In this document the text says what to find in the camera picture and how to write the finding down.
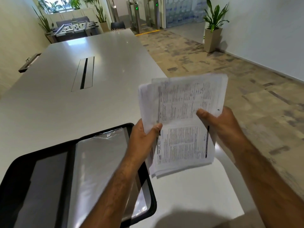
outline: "table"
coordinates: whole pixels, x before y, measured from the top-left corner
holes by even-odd
[[[87,63],[85,83],[82,62]],[[89,64],[94,64],[93,76]],[[138,86],[162,77],[165,74],[129,29],[50,45],[0,101],[0,180],[21,155],[136,123],[140,118]],[[157,224],[176,205],[187,210],[193,207],[198,213],[209,211],[205,227],[254,209],[241,175],[220,147],[216,156],[210,166],[152,179],[157,212],[134,227]],[[196,175],[204,177],[204,184]],[[191,189],[191,198],[184,200],[183,194]],[[177,201],[162,196],[170,191]],[[227,199],[219,196],[222,193]]]

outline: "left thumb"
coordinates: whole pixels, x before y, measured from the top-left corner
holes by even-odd
[[[159,136],[159,132],[161,131],[162,127],[163,124],[157,123],[152,127],[150,132],[147,134],[146,139],[150,145],[152,145],[155,139]]]

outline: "hand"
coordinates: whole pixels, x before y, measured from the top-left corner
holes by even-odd
[[[203,109],[198,109],[196,115],[203,123],[208,122],[214,127],[219,139],[221,139],[230,150],[234,149],[234,146],[240,144],[242,141],[247,141],[245,134],[230,108],[224,107],[222,114],[218,117],[213,116]]]
[[[162,127],[163,124],[158,123],[153,126],[148,134],[145,134],[141,119],[133,126],[125,158],[131,161],[137,169],[148,157]]]

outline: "paper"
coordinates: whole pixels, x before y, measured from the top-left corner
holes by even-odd
[[[202,108],[215,116],[222,112],[228,78],[224,74],[154,79],[139,87],[143,126],[148,133],[163,124],[156,151],[147,159],[150,174],[212,163],[215,141],[211,128],[196,116]]]

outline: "person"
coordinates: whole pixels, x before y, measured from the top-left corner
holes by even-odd
[[[267,228],[304,227],[304,203],[281,179],[242,132],[230,108],[218,117],[199,109],[202,122],[213,126],[232,151],[236,164]],[[145,134],[142,120],[133,127],[123,160],[81,228],[119,228],[135,175],[150,153],[162,124]]]

